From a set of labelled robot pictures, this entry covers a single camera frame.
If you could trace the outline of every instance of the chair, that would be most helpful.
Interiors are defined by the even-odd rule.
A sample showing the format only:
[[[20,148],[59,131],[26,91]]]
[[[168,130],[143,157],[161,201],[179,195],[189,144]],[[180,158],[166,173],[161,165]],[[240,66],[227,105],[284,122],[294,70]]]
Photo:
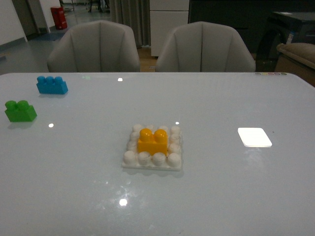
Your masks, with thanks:
[[[238,32],[207,22],[171,30],[156,63],[156,72],[254,71],[255,61]]]
[[[129,26],[94,21],[69,29],[47,60],[50,72],[139,72]]]

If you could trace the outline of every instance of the door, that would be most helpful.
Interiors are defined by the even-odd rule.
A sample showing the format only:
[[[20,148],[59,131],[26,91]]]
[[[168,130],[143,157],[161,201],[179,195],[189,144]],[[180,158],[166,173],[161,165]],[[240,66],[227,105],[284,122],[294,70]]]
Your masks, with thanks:
[[[28,40],[38,36],[37,26],[27,0],[12,0]]]

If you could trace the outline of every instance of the white wall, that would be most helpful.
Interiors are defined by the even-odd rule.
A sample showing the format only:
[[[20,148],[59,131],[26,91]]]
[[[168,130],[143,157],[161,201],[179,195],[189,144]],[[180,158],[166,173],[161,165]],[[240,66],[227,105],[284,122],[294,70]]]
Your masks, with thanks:
[[[50,28],[55,25],[50,8],[54,6],[60,6],[60,2],[59,0],[39,0],[39,1],[41,4],[41,8],[43,9],[47,26]]]
[[[25,38],[25,34],[12,0],[1,0],[0,45],[23,37]]]

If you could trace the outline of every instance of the white cabinet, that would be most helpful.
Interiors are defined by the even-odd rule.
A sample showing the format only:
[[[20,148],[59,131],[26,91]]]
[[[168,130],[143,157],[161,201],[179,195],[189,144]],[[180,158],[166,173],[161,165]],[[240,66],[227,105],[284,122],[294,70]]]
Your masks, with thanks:
[[[188,23],[189,0],[150,0],[151,56],[158,57],[165,36]]]

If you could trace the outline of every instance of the cushion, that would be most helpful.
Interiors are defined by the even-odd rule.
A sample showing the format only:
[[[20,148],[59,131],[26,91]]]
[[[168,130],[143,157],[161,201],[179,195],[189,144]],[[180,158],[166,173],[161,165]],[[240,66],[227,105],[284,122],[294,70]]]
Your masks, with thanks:
[[[277,50],[310,68],[315,69],[315,45],[309,43],[279,44]]]

